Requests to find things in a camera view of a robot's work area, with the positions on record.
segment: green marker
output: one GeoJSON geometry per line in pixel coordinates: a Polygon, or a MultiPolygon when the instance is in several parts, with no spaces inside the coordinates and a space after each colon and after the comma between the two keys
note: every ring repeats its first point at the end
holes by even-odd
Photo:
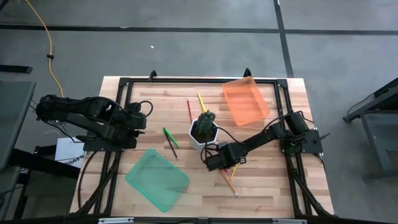
{"type": "Polygon", "coordinates": [[[177,143],[177,141],[173,138],[173,136],[170,134],[169,130],[167,130],[166,128],[163,128],[164,133],[170,137],[170,139],[172,139],[172,141],[174,142],[174,144],[177,146],[177,148],[180,147],[180,145],[177,143]]]}

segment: red pencil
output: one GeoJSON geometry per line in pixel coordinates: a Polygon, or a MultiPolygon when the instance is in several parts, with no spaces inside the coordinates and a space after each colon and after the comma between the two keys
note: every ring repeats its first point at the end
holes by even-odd
{"type": "Polygon", "coordinates": [[[188,111],[189,111],[189,119],[191,120],[191,123],[192,123],[192,114],[191,114],[191,107],[189,106],[189,100],[187,100],[187,104],[188,104],[188,111]]]}

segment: white paper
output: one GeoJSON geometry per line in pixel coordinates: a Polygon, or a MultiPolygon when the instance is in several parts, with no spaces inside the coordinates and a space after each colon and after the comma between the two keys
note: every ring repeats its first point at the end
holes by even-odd
{"type": "Polygon", "coordinates": [[[57,150],[55,151],[55,160],[62,160],[59,162],[81,168],[83,163],[82,156],[85,155],[85,152],[83,151],[84,145],[84,143],[74,143],[70,138],[58,138],[57,150]]]}

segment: white flower pot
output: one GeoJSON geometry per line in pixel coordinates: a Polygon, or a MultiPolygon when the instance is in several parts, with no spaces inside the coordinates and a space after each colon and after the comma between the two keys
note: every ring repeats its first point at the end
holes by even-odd
{"type": "MultiPolygon", "coordinates": [[[[199,143],[199,142],[192,136],[192,134],[191,134],[191,133],[192,133],[193,126],[194,126],[194,124],[195,124],[197,121],[198,121],[197,119],[194,119],[194,120],[192,121],[192,124],[191,124],[191,127],[189,128],[188,134],[189,134],[189,136],[191,137],[192,146],[193,146],[195,149],[202,150],[202,149],[205,147],[205,143],[199,143]]],[[[214,137],[214,139],[212,139],[211,141],[208,141],[208,142],[207,142],[207,145],[212,144],[212,143],[216,143],[217,136],[218,136],[218,131],[219,131],[219,129],[216,130],[216,136],[214,137]]]]}

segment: green plant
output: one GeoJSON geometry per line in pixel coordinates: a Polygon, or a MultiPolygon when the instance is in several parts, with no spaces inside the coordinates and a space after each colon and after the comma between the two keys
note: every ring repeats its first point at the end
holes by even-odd
{"type": "Polygon", "coordinates": [[[198,118],[198,132],[199,135],[206,136],[209,133],[211,127],[213,126],[213,121],[216,118],[216,115],[210,110],[202,113],[198,118]]]}

